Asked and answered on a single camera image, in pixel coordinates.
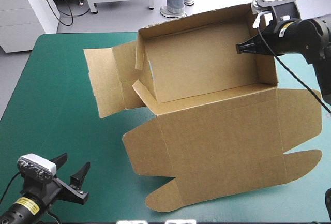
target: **robotic arm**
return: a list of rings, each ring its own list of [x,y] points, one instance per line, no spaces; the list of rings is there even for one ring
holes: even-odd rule
[[[331,104],[331,14],[301,20],[295,1],[253,0],[252,10],[258,13],[254,28],[262,15],[271,13],[273,20],[261,35],[277,56],[302,54],[314,67],[324,101]],[[260,35],[237,44],[237,53],[273,55]]]

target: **white floor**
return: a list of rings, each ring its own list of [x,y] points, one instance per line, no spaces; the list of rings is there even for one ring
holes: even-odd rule
[[[186,7],[188,14],[250,2],[251,0],[195,0],[192,7]],[[83,13],[87,3],[79,7],[77,1],[70,1],[74,14]],[[81,32],[135,32],[140,27],[163,22],[158,9],[166,0],[155,0],[155,10],[149,10],[148,1],[128,1],[98,4],[98,14],[88,13],[74,19],[74,24],[66,27],[60,24],[58,33]],[[68,12],[66,5],[57,3],[60,10]],[[331,0],[298,0],[303,19],[331,13]],[[70,18],[62,17],[69,23]],[[0,118],[2,117],[16,83],[28,59],[29,52],[6,54],[0,48]]]

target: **power cord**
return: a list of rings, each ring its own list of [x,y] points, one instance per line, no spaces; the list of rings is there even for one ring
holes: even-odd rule
[[[46,214],[51,216],[57,222],[57,224],[62,224],[60,218],[58,218],[57,215],[55,215],[53,212],[51,212],[51,207],[52,207],[52,205],[49,205],[48,210],[46,211]]]
[[[70,24],[66,24],[66,23],[62,22],[62,21],[56,16],[56,14],[55,14],[55,12],[54,12],[54,10],[53,10],[53,8],[52,8],[50,2],[49,2],[48,0],[46,0],[48,6],[50,7],[50,9],[51,9],[52,13],[54,14],[54,16],[56,17],[56,19],[59,21],[59,23],[61,23],[61,24],[64,25],[64,26],[72,26],[72,25],[73,25],[73,17],[83,16],[83,15],[85,15],[85,14],[87,14],[87,13],[89,12],[89,9],[88,9],[88,10],[87,10],[86,12],[84,12],[83,14],[73,15],[73,14],[72,14],[71,7],[70,7],[68,1],[67,1],[67,0],[64,0],[64,1],[65,1],[65,3],[67,4],[67,6],[68,6],[68,8],[69,8],[70,14],[63,13],[62,11],[59,11],[59,12],[62,13],[62,14],[64,14],[64,15],[66,15],[66,16],[70,16],[70,17],[71,17],[71,22],[70,22]]]
[[[16,173],[16,174],[11,178],[11,180],[9,181],[9,183],[8,183],[6,189],[5,189],[4,194],[2,195],[2,197],[1,197],[1,199],[0,199],[0,204],[2,203],[3,199],[5,198],[5,195],[6,195],[7,191],[8,191],[8,189],[9,189],[11,183],[12,183],[12,182],[14,181],[14,179],[15,179],[18,175],[20,175],[20,174],[21,174],[20,172]]]
[[[275,59],[284,67],[285,70],[288,71],[289,74],[291,74],[303,87],[305,87],[312,95],[315,97],[315,99],[319,102],[319,104],[328,112],[331,114],[331,110],[327,107],[327,105],[318,97],[318,95],[307,85],[305,84],[293,71],[290,70],[289,67],[287,67],[283,61],[275,54],[275,52],[272,50],[272,48],[268,45],[266,40],[263,38],[260,28],[257,27],[258,33],[260,38],[262,39],[263,43],[268,47],[271,54],[275,57]]]

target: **green tabletop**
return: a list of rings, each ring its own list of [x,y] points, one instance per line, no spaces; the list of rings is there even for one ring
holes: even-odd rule
[[[86,161],[91,162],[91,169],[83,185],[83,190],[90,193],[84,206],[62,201],[53,206],[53,212],[65,222],[124,219],[161,222],[175,218],[210,222],[329,221],[324,194],[331,188],[331,118],[325,111],[322,134],[293,150],[323,151],[322,161],[303,178],[170,213],[158,213],[146,207],[145,197],[171,178],[136,175],[122,136],[154,116],[147,108],[139,108],[100,119],[83,53],[84,48],[115,46],[134,40],[136,35],[56,34],[38,39],[0,121],[0,192],[17,172],[20,155],[36,153],[52,158],[67,152],[68,162],[58,172],[61,179],[68,182],[69,176]],[[301,56],[283,58],[305,81],[318,88],[312,68]],[[299,87],[282,68],[278,68],[278,73],[280,87]],[[19,196],[21,187],[20,178],[0,205],[0,213]]]

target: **white equipment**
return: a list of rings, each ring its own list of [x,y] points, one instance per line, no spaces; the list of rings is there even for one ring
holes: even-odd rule
[[[48,0],[54,13],[59,12]],[[42,34],[55,34],[58,20],[46,0],[0,0],[0,46],[5,52],[30,51]]]

